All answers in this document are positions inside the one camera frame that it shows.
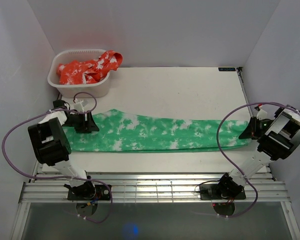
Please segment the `green tie-dye trousers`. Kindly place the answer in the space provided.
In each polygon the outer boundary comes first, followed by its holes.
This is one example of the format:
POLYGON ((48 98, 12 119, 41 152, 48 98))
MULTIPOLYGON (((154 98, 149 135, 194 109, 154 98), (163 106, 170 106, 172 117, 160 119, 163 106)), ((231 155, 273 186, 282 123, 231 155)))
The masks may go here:
POLYGON ((117 109, 93 115, 98 132, 63 130, 74 152, 176 153, 215 152, 247 146, 240 139, 248 122, 240 120, 190 120, 143 116, 117 109))

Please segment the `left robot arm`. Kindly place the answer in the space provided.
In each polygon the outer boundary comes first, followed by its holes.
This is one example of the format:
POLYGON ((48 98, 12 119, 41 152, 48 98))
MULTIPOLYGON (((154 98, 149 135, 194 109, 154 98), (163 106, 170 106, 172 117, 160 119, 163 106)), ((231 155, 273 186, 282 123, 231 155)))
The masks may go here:
POLYGON ((90 134, 100 129, 90 112, 83 113, 87 102, 78 99, 73 102, 73 109, 69 109, 66 101, 54 101, 54 109, 40 122, 29 126, 28 134, 38 162, 69 176, 69 184, 64 186, 76 197, 90 200, 96 196, 96 187, 89 181, 91 177, 87 172, 70 159, 71 144, 63 126, 72 127, 79 134, 90 134))

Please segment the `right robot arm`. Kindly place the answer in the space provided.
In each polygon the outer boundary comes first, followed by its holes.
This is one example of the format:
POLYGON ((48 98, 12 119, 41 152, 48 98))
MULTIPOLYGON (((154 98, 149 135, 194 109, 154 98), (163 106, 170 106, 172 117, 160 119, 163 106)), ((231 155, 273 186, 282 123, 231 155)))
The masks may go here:
POLYGON ((255 107, 256 116, 250 118, 238 138, 257 141, 258 145, 251 158, 240 166, 235 165, 232 171, 220 178, 215 186, 220 198, 235 199, 261 168, 279 159, 286 159, 300 145, 300 111, 290 105, 275 105, 279 108, 274 113, 274 119, 267 118, 262 103, 255 107))

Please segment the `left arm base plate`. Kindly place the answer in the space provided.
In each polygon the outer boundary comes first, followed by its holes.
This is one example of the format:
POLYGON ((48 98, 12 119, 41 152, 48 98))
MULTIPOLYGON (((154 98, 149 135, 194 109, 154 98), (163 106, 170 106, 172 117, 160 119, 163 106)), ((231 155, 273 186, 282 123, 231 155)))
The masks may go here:
POLYGON ((69 190, 66 199, 68 201, 92 201, 95 199, 98 199, 99 201, 110 201, 110 190, 112 189, 112 186, 110 184, 108 184, 107 186, 108 187, 101 184, 95 184, 94 192, 88 197, 76 196, 69 190))

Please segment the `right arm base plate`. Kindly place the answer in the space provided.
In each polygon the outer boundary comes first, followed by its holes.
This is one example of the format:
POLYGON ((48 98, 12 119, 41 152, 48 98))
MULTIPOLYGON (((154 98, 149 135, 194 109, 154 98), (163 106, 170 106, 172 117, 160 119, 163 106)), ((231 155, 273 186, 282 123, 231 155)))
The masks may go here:
POLYGON ((201 200, 245 200, 245 191, 241 191, 238 195, 233 195, 232 193, 222 193, 217 188, 216 182, 206 182, 197 185, 194 192, 199 194, 201 200))

